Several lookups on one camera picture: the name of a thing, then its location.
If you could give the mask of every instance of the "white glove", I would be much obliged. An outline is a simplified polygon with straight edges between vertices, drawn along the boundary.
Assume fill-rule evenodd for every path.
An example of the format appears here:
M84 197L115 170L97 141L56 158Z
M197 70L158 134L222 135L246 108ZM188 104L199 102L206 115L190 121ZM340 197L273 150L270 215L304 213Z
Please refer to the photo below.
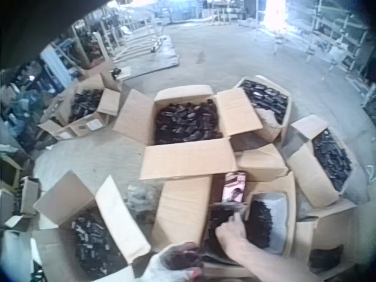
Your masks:
M155 254L137 282L188 282L202 274L201 257L194 243L169 245Z

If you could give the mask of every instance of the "label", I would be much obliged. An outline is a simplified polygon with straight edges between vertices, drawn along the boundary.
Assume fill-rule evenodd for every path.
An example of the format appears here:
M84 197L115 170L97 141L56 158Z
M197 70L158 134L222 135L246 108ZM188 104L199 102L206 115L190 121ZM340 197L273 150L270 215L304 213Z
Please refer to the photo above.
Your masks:
M72 138L72 135L70 135L68 132L63 132L59 135L62 139L70 139Z
M98 119L94 119L91 122L88 122L86 125L90 130L97 130L103 127L102 122L100 122Z

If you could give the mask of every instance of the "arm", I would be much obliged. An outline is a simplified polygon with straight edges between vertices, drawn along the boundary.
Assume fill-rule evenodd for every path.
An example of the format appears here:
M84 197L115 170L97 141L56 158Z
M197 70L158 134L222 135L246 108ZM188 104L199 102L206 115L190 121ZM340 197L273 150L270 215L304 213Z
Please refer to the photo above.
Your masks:
M292 259L269 254L249 243L239 213L218 227L216 235L228 257L247 268L262 282L321 281L307 266Z

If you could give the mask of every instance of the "hand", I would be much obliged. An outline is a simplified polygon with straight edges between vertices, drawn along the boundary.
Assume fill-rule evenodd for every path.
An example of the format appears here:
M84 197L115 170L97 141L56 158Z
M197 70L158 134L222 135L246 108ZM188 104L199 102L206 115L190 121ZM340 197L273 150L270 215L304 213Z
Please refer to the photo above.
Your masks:
M223 223L216 229L216 236L228 257L238 263L244 247L249 245L246 238L246 229L241 220L240 213L231 216L228 222Z
M202 274L201 257L194 243L169 245L150 260L139 282L188 282Z

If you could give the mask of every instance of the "cardboard box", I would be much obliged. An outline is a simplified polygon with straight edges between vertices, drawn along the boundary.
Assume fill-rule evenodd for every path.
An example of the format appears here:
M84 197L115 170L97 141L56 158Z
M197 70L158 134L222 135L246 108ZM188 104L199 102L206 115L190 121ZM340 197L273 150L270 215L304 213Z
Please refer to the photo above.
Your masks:
M308 211L305 214L307 218L296 223L291 255L299 262L309 265L312 250L330 250L343 244L341 264L318 275L322 279L328 279L352 267L356 261L358 240L357 209L354 203L341 198L330 207Z
M84 90L103 89L103 95L97 110L83 118L69 123L75 93ZM81 82L73 83L59 94L41 117L40 128L50 133L58 140L84 136L93 130L102 128L109 123L110 116L117 116L119 110L120 87L112 78L103 73L97 73ZM63 126L52 121L55 119Z
M251 80L260 84L263 84L267 87L273 88L277 91L279 91L282 95L286 96L288 99L286 114L283 118L283 123L280 125L277 123L277 121L273 116L270 116L270 114L267 113L265 110L256 109L256 112L261 119L263 123L263 128L256 130L255 133L262 137L264 140L273 143L274 140L281 135L281 139L283 140L288 126L288 121L290 120L291 115L291 107L293 105L293 100L291 98L291 93L287 91L286 89L282 88L278 84L275 84L274 82L268 80L264 76L256 75L253 78L250 77L244 77L241 79L240 82L235 87L240 87L240 85L243 83L244 80Z
M12 216L5 222L5 225L12 230L25 232L28 228L29 219L36 215L34 204L39 196L39 182L37 179L33 179L26 176L21 179L23 184L21 208L19 216Z
M154 146L155 116L170 103L200 103L213 99L217 105L221 139ZM230 136L261 129L244 91L234 88L214 96L208 85L189 85L160 91L154 100L131 90L114 130L146 145L140 179L200 176L237 170Z
M126 208L112 176L93 194L73 172L68 172L44 194L34 208L58 228L33 232L42 266L49 281L89 281L76 258L71 221L97 205L128 266L97 281L132 281L133 261L150 251L150 244Z
M311 115L305 117L294 122L291 127L298 133L294 138L301 140L298 140L298 142L292 140L291 143L298 144L303 142L287 160L288 165L295 174L298 185L314 207L325 207L333 204L339 199L339 194L344 193L348 183L351 181L354 168L357 165L353 153L337 137L333 129L328 127L327 122L318 116ZM328 130L333 135L339 147L345 149L351 161L352 171L340 192L336 191L324 169L314 156L312 140L324 130Z
M288 199L288 218L286 221L286 243L283 255L288 256L293 245L296 222L296 191L293 173L277 176L275 170L271 174L275 179L269 182L247 182L244 199L250 203L256 194L265 192L284 193ZM260 174L265 179L266 171ZM161 251L169 244L181 244L193 241L202 244L206 231L209 205L221 202L223 190L221 175L172 179L165 182L155 225L152 230L152 246ZM247 269L240 266L229 266L220 263L205 263L206 277L251 277Z

